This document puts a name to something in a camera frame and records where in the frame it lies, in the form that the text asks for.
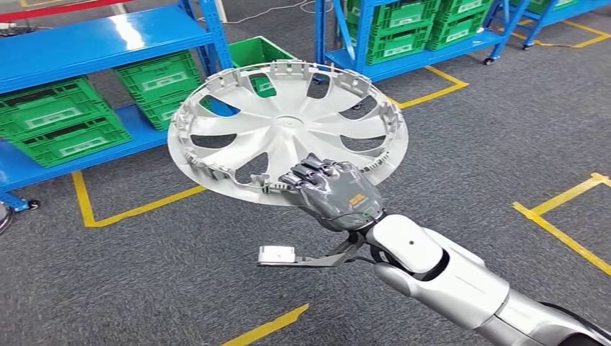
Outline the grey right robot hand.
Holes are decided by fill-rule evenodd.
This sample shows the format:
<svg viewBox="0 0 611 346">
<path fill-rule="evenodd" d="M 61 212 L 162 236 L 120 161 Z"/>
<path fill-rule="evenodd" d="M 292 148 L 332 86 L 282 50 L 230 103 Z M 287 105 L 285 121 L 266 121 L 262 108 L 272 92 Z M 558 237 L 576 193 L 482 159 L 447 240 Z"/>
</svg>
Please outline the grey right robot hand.
<svg viewBox="0 0 611 346">
<path fill-rule="evenodd" d="M 385 217 L 379 190 L 348 161 L 309 154 L 279 181 L 300 198 L 299 208 L 330 231 L 366 229 Z"/>
</svg>

